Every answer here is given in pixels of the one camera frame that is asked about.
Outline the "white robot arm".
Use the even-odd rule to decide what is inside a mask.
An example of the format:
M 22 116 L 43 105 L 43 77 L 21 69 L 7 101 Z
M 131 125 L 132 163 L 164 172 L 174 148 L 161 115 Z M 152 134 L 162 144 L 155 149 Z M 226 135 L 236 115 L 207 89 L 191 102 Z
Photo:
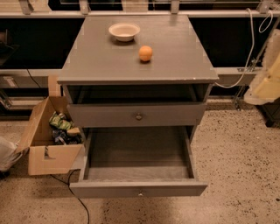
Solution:
M 272 32 L 262 59 L 262 69 L 249 84 L 244 101 L 252 105 L 274 102 L 280 97 L 280 30 Z

